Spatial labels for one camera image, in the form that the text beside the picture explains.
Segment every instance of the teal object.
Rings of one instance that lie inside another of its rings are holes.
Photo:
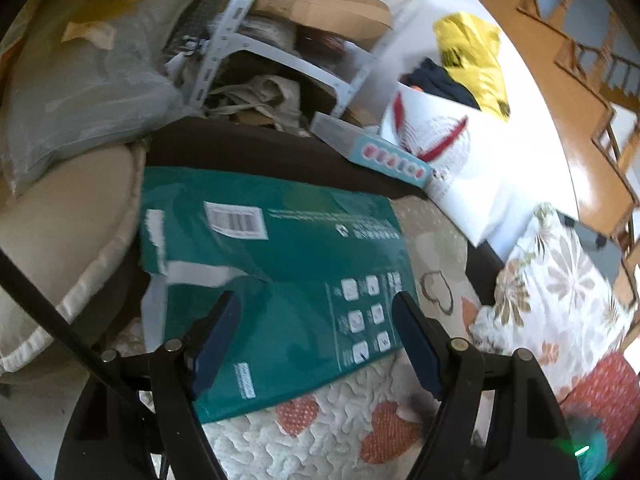
[[[417,295],[386,198],[148,167],[141,222],[143,269],[166,279],[165,339],[183,336],[224,290],[242,302],[225,361],[196,402],[202,423],[293,399],[401,348],[391,301]]]
[[[581,480],[594,480],[607,465],[607,437],[600,430],[595,418],[571,415],[566,419],[576,452],[588,449],[576,456]]]

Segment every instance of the black rod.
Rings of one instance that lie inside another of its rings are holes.
[[[155,422],[156,415],[148,409],[136,393],[123,380],[114,377],[100,359],[87,347],[56,308],[18,269],[9,256],[0,249],[0,286],[33,320],[53,339],[64,346],[89,373],[111,388],[129,406],[147,421]]]

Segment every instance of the metal shelf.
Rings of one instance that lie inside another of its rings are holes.
[[[234,52],[247,50],[289,66],[333,88],[335,91],[336,104],[331,115],[333,117],[340,117],[358,90],[360,90],[365,79],[371,72],[374,62],[384,53],[397,31],[401,30],[406,20],[409,19],[415,10],[418,0],[408,2],[402,12],[395,17],[393,28],[387,31],[368,53],[366,61],[355,73],[350,82],[344,81],[319,66],[309,63],[293,54],[289,54],[277,47],[239,34],[237,32],[238,27],[242,20],[244,20],[254,1],[255,0],[229,0],[207,43],[204,59],[198,71],[198,77],[189,101],[191,106],[195,108],[202,107],[222,60]]]

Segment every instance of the yellow plastic bag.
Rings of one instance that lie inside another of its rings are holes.
[[[468,12],[457,12],[433,24],[442,65],[474,95],[483,112],[507,121],[510,109],[498,63],[500,28]]]

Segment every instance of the brown cardboard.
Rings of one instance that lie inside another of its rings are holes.
[[[256,0],[252,12],[324,30],[364,49],[391,27],[391,13],[379,0]]]

